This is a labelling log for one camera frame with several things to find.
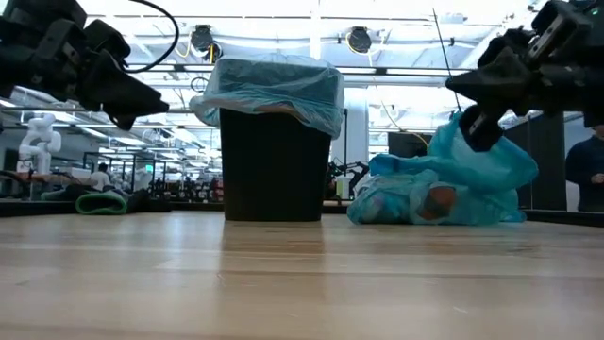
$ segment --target black trash can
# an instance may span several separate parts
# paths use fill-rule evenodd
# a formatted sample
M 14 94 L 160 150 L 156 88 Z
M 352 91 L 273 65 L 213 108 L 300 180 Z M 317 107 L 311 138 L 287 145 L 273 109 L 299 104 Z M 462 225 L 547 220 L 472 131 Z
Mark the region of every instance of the black trash can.
M 321 219 L 331 137 L 288 113 L 220 109 L 225 217 Z

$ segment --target dark jacket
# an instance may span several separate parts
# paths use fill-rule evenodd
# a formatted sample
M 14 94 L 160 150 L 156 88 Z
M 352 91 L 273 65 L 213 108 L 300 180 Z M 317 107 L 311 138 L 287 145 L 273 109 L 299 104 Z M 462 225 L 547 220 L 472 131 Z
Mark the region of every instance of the dark jacket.
M 592 137 L 575 144 L 566 157 L 566 180 L 579 186 L 579 211 L 604 213 L 604 184 L 592 176 L 604 174 L 604 141 Z

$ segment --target person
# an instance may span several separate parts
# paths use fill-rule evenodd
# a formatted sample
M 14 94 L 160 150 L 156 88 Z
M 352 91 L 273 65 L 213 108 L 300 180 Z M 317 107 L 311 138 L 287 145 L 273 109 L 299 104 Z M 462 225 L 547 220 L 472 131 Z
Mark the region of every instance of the person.
M 566 157 L 566 180 L 579 186 L 580 212 L 604 213 L 604 125 L 594 136 L 571 147 Z
M 91 180 L 96 181 L 96 184 L 93 185 L 95 190 L 102 192 L 105 186 L 111 185 L 111 179 L 109 178 L 107 170 L 107 165 L 105 163 L 101 163 L 98 166 L 98 170 L 92 173 Z

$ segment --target trash can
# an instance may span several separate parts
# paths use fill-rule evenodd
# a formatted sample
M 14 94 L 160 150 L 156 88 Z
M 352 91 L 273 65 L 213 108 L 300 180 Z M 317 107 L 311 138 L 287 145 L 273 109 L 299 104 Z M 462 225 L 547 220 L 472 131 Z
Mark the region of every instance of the trash can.
M 331 137 L 289 114 L 220 110 L 225 217 L 318 221 Z
M 221 129 L 227 220 L 321 219 L 329 145 L 344 112 L 334 67 L 298 56 L 222 58 L 190 107 Z

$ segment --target blue plastic bag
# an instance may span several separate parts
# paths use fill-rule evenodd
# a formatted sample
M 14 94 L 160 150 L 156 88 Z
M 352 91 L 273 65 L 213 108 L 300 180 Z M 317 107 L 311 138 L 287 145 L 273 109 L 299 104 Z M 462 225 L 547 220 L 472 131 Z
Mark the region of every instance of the blue plastic bag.
M 537 176 L 536 162 L 506 138 L 488 152 L 474 152 L 461 135 L 460 116 L 437 129 L 425 157 L 375 156 L 369 162 L 374 177 L 358 189 L 348 209 L 350 220 L 455 225 L 523 221 L 515 189 Z M 453 197 L 445 209 L 434 202 L 439 190 Z
M 335 140 L 344 117 L 344 77 L 326 61 L 303 56 L 222 57 L 190 108 L 213 127 L 220 126 L 220 108 L 289 113 Z

